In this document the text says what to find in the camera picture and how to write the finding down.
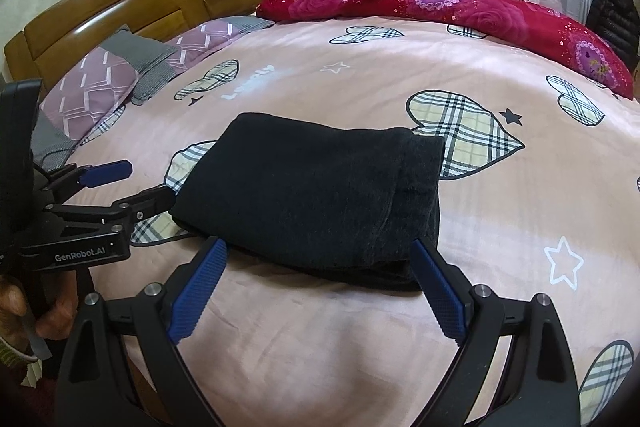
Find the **folded black cloth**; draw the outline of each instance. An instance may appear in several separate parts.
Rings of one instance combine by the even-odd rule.
[[[411,242],[438,240],[440,137],[338,130],[244,113],[193,168],[171,210],[272,263],[330,280],[416,291]]]

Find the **black puffer jacket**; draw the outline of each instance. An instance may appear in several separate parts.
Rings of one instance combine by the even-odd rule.
[[[593,0],[588,29],[605,39],[629,71],[638,65],[640,16],[633,0]]]

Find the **star print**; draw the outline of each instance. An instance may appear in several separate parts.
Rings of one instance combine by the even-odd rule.
[[[520,122],[520,118],[522,118],[522,115],[515,114],[513,111],[511,111],[511,109],[507,108],[505,112],[500,111],[500,114],[507,121],[507,125],[510,123],[517,123],[518,125],[522,125],[522,123]]]
[[[547,247],[545,248],[545,254],[551,263],[551,275],[549,276],[549,282],[551,284],[558,284],[559,282],[566,282],[574,292],[578,289],[578,270],[584,264],[584,259],[580,257],[577,253],[571,251],[569,247],[569,243],[567,243],[564,235],[560,238],[560,242],[558,243],[557,248]],[[564,273],[558,276],[556,273],[556,261],[553,258],[553,254],[560,255],[569,255],[575,259],[575,266],[572,270],[572,274],[567,277]]]
[[[336,62],[330,66],[325,66],[320,71],[331,71],[332,73],[338,74],[345,68],[351,68],[351,66],[347,66],[344,62]]]

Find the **black star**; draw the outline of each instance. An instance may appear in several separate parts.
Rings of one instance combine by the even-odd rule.
[[[500,111],[500,114],[507,121],[507,125],[510,123],[517,123],[518,125],[522,125],[522,123],[520,122],[520,118],[522,118],[522,115],[515,114],[513,111],[511,111],[511,109],[507,108],[505,112]]]

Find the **human hand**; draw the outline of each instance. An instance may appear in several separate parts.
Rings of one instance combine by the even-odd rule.
[[[76,272],[56,274],[56,300],[52,307],[36,321],[36,333],[43,339],[62,340],[71,333],[78,309]],[[29,345],[20,318],[27,312],[24,293],[7,276],[0,276],[0,337],[21,352]]]

